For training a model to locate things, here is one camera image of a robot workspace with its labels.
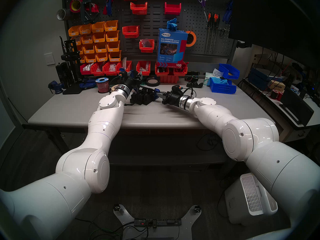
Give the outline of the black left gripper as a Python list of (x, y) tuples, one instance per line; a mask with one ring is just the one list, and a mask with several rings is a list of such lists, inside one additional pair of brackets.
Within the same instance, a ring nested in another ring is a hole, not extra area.
[(127, 76), (126, 79), (124, 80), (124, 85), (128, 89), (133, 89), (134, 87), (139, 86), (141, 83), (142, 83), (142, 80), (140, 78), (135, 79), (129, 76)]

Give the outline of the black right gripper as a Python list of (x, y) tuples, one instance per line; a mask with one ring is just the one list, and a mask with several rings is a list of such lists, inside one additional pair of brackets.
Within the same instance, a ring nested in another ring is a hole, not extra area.
[(173, 106), (179, 106), (180, 104), (180, 98), (183, 96), (183, 92), (178, 91), (168, 91), (166, 93), (164, 92), (158, 92), (156, 93), (157, 96), (163, 97), (162, 98), (162, 104), (166, 105), (173, 105)]

